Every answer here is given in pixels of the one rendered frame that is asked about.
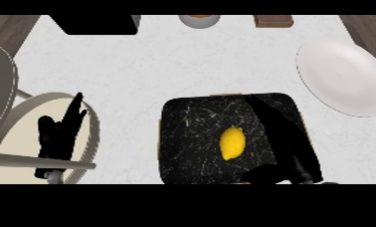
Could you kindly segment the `black appliance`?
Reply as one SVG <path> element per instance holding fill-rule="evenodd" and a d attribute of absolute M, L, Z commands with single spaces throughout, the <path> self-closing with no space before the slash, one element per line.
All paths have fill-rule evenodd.
<path fill-rule="evenodd" d="M 136 35 L 140 15 L 52 15 L 52 19 L 68 35 Z"/>

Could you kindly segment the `white plate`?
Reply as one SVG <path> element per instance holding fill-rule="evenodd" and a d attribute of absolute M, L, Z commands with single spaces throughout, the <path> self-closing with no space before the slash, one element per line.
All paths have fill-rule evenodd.
<path fill-rule="evenodd" d="M 304 86 L 332 109 L 376 116 L 376 58 L 360 46 L 316 39 L 299 47 L 295 64 Z"/>

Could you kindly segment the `grey cup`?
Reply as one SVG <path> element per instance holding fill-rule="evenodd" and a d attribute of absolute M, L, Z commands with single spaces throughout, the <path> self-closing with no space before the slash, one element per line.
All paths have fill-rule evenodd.
<path fill-rule="evenodd" d="M 180 15 L 181 22 L 195 29 L 205 29 L 209 28 L 220 19 L 218 15 Z"/>

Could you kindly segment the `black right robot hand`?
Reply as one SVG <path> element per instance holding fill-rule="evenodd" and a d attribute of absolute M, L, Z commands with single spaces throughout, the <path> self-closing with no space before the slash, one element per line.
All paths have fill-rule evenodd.
<path fill-rule="evenodd" d="M 305 132 L 255 95 L 245 98 L 264 126 L 274 164 L 262 164 L 242 175 L 251 184 L 314 184 L 323 181 L 318 159 Z"/>

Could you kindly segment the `brown wooden block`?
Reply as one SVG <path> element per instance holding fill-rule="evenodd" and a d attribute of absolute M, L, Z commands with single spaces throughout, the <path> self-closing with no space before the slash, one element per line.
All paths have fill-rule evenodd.
<path fill-rule="evenodd" d="M 254 23 L 257 28 L 289 28 L 293 19 L 290 15 L 255 15 Z"/>

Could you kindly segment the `yellow lemon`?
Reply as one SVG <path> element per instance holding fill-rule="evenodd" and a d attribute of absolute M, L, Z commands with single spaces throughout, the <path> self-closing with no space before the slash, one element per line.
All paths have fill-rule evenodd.
<path fill-rule="evenodd" d="M 240 127 L 230 127 L 220 136 L 218 148 L 224 160 L 234 159 L 245 150 L 245 134 Z"/>

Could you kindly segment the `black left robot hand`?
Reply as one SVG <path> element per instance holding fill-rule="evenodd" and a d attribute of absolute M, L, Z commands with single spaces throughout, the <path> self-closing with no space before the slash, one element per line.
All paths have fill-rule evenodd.
<path fill-rule="evenodd" d="M 87 111 L 80 111 L 83 98 L 83 94 L 77 93 L 60 121 L 55 121 L 47 115 L 38 118 L 40 158 L 72 158 L 77 135 L 87 114 Z"/>

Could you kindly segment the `black marble tray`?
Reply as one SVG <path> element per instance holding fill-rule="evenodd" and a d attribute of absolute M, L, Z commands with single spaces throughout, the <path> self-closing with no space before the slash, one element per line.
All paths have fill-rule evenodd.
<path fill-rule="evenodd" d="M 159 172 L 167 184 L 231 184 L 262 165 L 274 165 L 265 129 L 248 103 L 248 95 L 177 98 L 162 109 Z M 245 150 L 226 160 L 218 141 L 239 127 Z"/>

